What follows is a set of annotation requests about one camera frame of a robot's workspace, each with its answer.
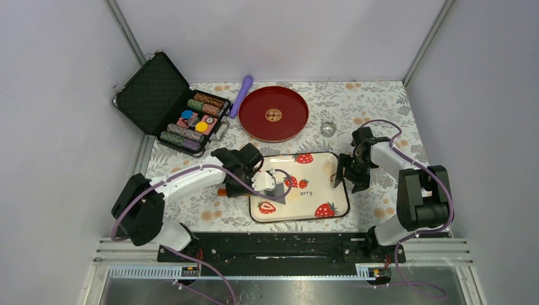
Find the metal spatula orange handle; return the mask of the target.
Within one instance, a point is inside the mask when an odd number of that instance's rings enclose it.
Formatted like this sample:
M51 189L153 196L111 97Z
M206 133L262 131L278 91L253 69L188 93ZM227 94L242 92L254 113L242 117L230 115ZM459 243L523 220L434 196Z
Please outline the metal spatula orange handle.
M217 190L217 195L228 198L236 198L239 196L257 196L259 198L281 203L283 205L286 204L285 197L289 189L285 187L284 183L270 182L269 184L261 184L261 182L259 182L258 184L253 184L252 186L255 187L254 191L249 190L241 185L232 186L231 184L226 184L225 188Z

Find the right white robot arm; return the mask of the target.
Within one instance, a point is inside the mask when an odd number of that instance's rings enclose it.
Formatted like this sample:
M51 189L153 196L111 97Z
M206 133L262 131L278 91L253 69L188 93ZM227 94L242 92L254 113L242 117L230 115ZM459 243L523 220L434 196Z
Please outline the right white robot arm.
M396 213L373 226L365 237L364 252L379 262L397 246L421 234L438 233L454 219L449 177L443 166L425 166L400 152L388 137L375 137L369 127L352 133L353 152L340 154L333 186L344 180L354 193L371 185L371 170L382 169L397 181Z

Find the small dough piece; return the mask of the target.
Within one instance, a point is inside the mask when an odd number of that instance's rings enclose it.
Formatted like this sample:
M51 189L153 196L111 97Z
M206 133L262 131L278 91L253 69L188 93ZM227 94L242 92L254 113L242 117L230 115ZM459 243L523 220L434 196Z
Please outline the small dough piece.
M326 174L327 179L330 183L333 183L335 180L336 172L337 172L337 164L335 164L332 161L326 161L322 165L322 172Z

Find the round red lacquer plate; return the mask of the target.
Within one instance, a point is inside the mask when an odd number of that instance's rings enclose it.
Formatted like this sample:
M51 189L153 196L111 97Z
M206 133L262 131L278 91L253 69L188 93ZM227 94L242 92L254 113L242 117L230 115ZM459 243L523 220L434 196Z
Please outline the round red lacquer plate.
M285 142L298 135L310 116L304 98L282 86L266 86L249 93L241 103L242 128L263 142Z

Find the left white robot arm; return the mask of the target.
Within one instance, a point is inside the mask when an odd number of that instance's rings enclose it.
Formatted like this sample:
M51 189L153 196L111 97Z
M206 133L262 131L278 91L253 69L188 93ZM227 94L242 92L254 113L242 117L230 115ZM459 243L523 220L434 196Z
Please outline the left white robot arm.
M280 169L262 170L264 159L252 144L241 149L219 148L201 162L178 172L149 179L131 176L112 207L111 238L121 229L136 247L153 243L172 249L182 261L190 261L197 245L189 229L166 220L169 204L176 203L206 187L224 185L228 198L258 196L278 201L289 189L279 182Z

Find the strawberry pattern white tray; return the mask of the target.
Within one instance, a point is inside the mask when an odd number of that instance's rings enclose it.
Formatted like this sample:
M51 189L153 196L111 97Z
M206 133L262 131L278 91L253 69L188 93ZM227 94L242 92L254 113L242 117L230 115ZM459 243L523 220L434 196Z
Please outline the strawberry pattern white tray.
M322 172L326 161L338 164L338 157L332 152L266 156L262 170L277 168L286 171L290 179L277 172L276 181L284 183L286 188L300 189L301 199L286 201L283 205L253 196L249 198L251 218L258 223L272 223L345 216L350 210L345 183L333 188L333 183Z

